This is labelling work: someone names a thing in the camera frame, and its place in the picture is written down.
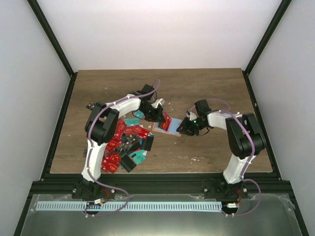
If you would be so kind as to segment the red gold swirl card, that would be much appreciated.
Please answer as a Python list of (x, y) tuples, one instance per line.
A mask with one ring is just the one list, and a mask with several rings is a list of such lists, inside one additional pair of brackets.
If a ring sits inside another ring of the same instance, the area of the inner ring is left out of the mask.
[(165, 122), (161, 122), (158, 125), (158, 127), (162, 129), (163, 131), (168, 131), (172, 118), (166, 112), (163, 112), (163, 116), (164, 116)]

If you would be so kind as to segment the pink leather card holder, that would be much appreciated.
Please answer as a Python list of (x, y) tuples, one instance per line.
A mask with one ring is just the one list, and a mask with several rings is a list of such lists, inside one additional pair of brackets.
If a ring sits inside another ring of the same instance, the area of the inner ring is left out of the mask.
[(173, 135), (180, 137), (181, 134), (177, 131), (177, 128), (180, 126), (182, 120), (177, 119), (177, 118), (172, 118), (170, 124), (167, 127), (167, 130), (164, 130), (162, 128), (161, 123), (154, 122), (152, 130), (155, 132), (159, 132), (162, 134), (168, 134), (168, 135)]

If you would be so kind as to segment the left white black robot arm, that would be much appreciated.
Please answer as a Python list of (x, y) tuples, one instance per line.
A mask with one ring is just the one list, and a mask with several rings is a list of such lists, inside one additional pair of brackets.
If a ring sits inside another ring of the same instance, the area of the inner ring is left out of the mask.
[(98, 182), (98, 179), (101, 176), (101, 163), (105, 148), (115, 136), (119, 118), (140, 110), (146, 121), (165, 121), (162, 115), (163, 99), (154, 103), (150, 102), (160, 85), (160, 80), (156, 80), (156, 82), (158, 83), (156, 87), (146, 84), (141, 90), (128, 93), (119, 100), (88, 105), (91, 110), (85, 125), (88, 147), (80, 185), (84, 194), (89, 198), (94, 199), (100, 194), (101, 183)]

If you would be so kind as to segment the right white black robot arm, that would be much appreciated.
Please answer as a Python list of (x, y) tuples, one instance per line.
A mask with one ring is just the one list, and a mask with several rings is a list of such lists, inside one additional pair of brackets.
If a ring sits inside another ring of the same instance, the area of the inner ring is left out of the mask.
[(203, 129), (220, 128), (227, 132), (232, 152), (230, 161), (223, 171), (225, 182), (219, 185), (219, 193), (230, 198), (236, 193), (237, 183), (243, 181), (248, 166), (267, 146), (266, 138), (253, 113), (236, 113), (229, 110), (213, 111), (206, 99), (195, 102), (192, 110), (186, 111), (177, 132), (187, 136), (198, 136)]

